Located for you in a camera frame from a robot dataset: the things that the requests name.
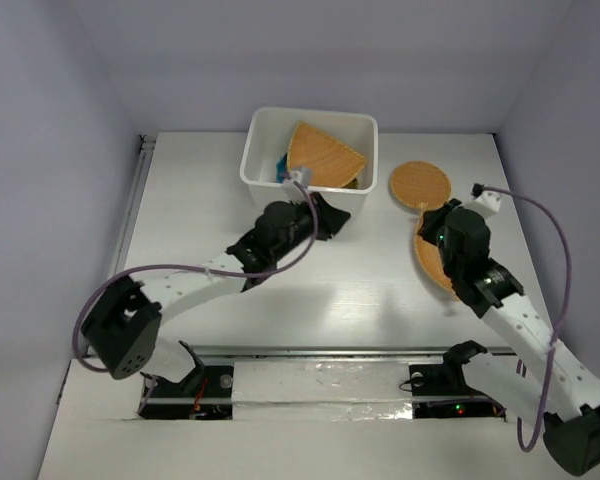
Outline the orange leaf-shaped woven tray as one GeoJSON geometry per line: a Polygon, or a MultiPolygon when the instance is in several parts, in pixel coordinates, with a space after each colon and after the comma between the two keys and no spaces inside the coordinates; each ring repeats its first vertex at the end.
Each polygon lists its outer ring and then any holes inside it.
{"type": "Polygon", "coordinates": [[[451,281],[444,274],[437,247],[426,242],[418,234],[422,223],[423,215],[420,215],[413,234],[413,249],[418,265],[435,285],[449,294],[453,301],[458,301],[459,298],[452,289],[451,281]]]}

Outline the green-trimmed square bamboo tray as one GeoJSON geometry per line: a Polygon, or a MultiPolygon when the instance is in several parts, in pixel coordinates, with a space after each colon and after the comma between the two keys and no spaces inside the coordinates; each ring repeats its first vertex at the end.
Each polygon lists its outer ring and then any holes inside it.
{"type": "Polygon", "coordinates": [[[343,186],[344,189],[357,190],[359,188],[359,181],[357,178],[353,178],[350,182],[343,186]]]}

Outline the orange teardrop woven tray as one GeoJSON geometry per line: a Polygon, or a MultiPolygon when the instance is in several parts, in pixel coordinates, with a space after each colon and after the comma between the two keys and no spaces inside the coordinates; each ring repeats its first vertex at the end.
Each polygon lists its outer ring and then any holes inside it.
{"type": "Polygon", "coordinates": [[[308,168],[311,185],[344,188],[366,165],[362,154],[330,134],[304,121],[296,124],[287,150],[287,169],[308,168]]]}

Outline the blue polka dot plate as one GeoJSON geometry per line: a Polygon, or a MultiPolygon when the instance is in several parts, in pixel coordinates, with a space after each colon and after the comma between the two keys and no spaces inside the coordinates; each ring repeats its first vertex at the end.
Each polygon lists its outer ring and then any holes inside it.
{"type": "Polygon", "coordinates": [[[276,163],[275,181],[277,183],[282,183],[289,178],[287,161],[287,154],[284,154],[276,163]]]}

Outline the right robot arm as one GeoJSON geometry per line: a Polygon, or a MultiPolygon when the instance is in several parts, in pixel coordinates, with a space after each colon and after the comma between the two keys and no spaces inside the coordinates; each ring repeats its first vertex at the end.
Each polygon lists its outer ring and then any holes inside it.
{"type": "Polygon", "coordinates": [[[580,477],[600,464],[600,379],[538,314],[520,282],[490,258],[491,232],[481,213],[457,200],[421,216],[418,235],[437,247],[457,298],[516,353],[536,384],[467,341],[449,349],[440,368],[450,391],[468,387],[539,428],[551,458],[580,477]]]}

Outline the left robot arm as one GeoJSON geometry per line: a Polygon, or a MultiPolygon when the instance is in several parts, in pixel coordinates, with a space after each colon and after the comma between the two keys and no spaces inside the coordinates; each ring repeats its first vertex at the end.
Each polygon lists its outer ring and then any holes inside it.
{"type": "Polygon", "coordinates": [[[247,233],[201,268],[169,266],[166,275],[148,280],[121,274],[103,288],[81,333],[113,379],[139,373],[154,378],[166,397],[194,396],[204,364],[186,342],[161,339],[160,328],[199,305],[259,286],[281,272],[279,262],[293,249],[331,239],[350,218],[319,193],[272,202],[247,233]]]}

